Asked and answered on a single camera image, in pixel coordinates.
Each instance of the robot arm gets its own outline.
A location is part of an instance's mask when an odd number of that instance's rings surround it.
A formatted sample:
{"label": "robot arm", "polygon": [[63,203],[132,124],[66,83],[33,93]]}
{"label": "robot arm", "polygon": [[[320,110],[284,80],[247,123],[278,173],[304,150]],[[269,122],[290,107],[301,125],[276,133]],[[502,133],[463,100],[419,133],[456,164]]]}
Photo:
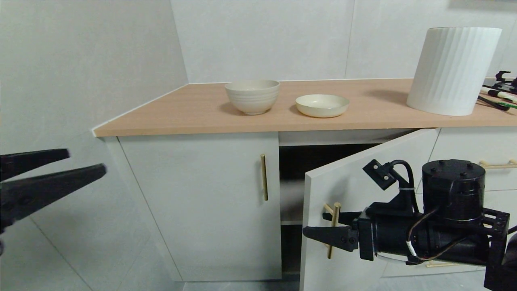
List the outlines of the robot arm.
{"label": "robot arm", "polygon": [[[3,182],[49,163],[69,158],[66,149],[2,155],[0,184],[0,234],[16,221],[100,179],[104,164]],[[0,240],[0,255],[4,246]]]}
{"label": "robot arm", "polygon": [[[394,165],[403,164],[409,181]],[[423,213],[416,205],[409,164],[397,160],[381,165],[373,160],[363,170],[383,190],[395,182],[399,193],[388,203],[374,202],[362,212],[342,212],[341,227],[305,227],[311,239],[373,260],[377,253],[407,257],[406,264],[442,260],[486,266],[484,286],[509,291],[517,285],[517,236],[508,244],[510,214],[483,207],[485,169],[468,161],[451,159],[425,164]],[[331,220],[323,214],[323,219]]]}

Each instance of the open cabinet door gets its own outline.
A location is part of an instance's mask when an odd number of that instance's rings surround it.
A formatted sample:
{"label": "open cabinet door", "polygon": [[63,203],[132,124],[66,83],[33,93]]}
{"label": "open cabinet door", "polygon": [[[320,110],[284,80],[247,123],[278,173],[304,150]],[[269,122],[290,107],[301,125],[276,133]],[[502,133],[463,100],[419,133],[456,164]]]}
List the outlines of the open cabinet door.
{"label": "open cabinet door", "polygon": [[[419,181],[421,167],[429,160],[438,131],[421,129],[307,172],[303,226],[330,226],[330,221],[322,219],[325,203],[332,206],[339,202],[345,212],[362,211],[376,201],[390,201],[399,192],[397,184],[383,192],[362,170],[372,159],[381,164],[403,159],[412,166],[415,181]],[[398,167],[407,180],[404,167]],[[334,248],[332,258],[328,259],[325,245],[302,236],[300,290],[363,290],[382,276],[386,265],[379,258],[362,260],[359,250],[350,253]]]}

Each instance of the bowl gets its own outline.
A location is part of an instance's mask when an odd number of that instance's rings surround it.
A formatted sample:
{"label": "bowl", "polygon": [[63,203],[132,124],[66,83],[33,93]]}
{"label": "bowl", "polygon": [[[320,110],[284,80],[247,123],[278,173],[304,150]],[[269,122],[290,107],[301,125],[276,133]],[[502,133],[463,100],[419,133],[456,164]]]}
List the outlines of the bowl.
{"label": "bowl", "polygon": [[340,116],[346,111],[350,103],[344,97],[327,94],[304,95],[296,98],[295,102],[298,111],[319,118]]}
{"label": "bowl", "polygon": [[280,83],[273,80],[247,80],[224,86],[230,102],[248,115],[265,113],[277,101]]}

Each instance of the white ribbed vase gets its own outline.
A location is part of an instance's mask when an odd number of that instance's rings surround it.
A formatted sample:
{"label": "white ribbed vase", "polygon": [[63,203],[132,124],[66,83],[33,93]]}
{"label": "white ribbed vase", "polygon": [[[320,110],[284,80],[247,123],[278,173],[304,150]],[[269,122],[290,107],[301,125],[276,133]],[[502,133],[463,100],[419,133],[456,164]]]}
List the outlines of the white ribbed vase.
{"label": "white ribbed vase", "polygon": [[407,105],[443,115],[469,115],[494,56],[500,28],[430,28]]}

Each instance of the wall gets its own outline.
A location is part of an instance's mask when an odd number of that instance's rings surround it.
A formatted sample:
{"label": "wall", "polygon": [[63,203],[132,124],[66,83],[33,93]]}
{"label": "wall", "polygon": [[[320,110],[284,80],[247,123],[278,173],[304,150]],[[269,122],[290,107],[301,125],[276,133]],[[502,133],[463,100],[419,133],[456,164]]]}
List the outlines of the wall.
{"label": "wall", "polygon": [[187,83],[169,0],[2,1],[1,153],[68,148],[31,174],[108,174],[9,227],[2,290],[174,290],[94,126]]}
{"label": "wall", "polygon": [[425,33],[437,26],[502,28],[488,76],[517,72],[517,1],[172,3],[190,83],[413,77]]}

